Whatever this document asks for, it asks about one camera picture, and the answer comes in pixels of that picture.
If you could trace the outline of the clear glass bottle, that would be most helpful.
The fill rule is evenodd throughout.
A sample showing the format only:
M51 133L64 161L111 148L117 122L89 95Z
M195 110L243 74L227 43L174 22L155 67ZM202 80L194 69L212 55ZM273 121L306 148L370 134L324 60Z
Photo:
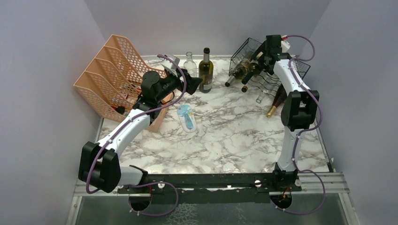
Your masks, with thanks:
M184 62L184 68L188 71L191 77L198 77L197 65L193 60L192 52L187 52L185 56L186 56L186 61Z

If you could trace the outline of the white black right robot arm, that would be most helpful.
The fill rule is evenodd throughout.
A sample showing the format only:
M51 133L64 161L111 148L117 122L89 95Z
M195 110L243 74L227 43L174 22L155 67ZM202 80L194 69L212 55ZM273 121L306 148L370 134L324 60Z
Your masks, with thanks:
M282 41L286 39L281 35L267 35L253 56L266 72L279 78L287 94L281 111L285 127L281 155L272 173L254 183L257 188L277 191L292 188L298 178L300 146L304 133L310 131L315 121L319 100L319 92L310 90L294 67L296 58L283 52Z

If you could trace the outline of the green bottle black cap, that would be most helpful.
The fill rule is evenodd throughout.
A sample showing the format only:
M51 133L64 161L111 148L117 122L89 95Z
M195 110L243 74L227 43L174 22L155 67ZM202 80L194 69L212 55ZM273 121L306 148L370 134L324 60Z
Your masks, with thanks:
M248 52L245 55L244 59L242 60L242 64L246 68L247 72L242 78L242 84L247 84L253 76L257 76L262 72L263 67L258 63L258 59L262 56L262 54L263 52Z

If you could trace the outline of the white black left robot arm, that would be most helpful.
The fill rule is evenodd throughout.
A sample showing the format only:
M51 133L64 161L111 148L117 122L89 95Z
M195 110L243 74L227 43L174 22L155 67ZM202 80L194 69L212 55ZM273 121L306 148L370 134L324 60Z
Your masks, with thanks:
M186 69L166 71L166 77L152 70L144 73L141 93L129 115L115 130L97 143L82 148L78 178L86 183L86 192L112 192L117 186L130 185L135 192L147 188L147 171L136 166L121 167L119 157L134 138L148 128L165 108L161 101L178 89L192 95L203 82L191 77Z

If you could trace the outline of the green bottle brown label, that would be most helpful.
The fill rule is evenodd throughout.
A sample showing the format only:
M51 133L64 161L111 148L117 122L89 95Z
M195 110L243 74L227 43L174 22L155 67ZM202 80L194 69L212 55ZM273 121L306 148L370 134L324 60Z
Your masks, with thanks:
M210 60L210 49L205 47L203 53L203 60L199 63L199 77L202 78L199 90L202 93L208 93L210 92L213 84L214 65Z

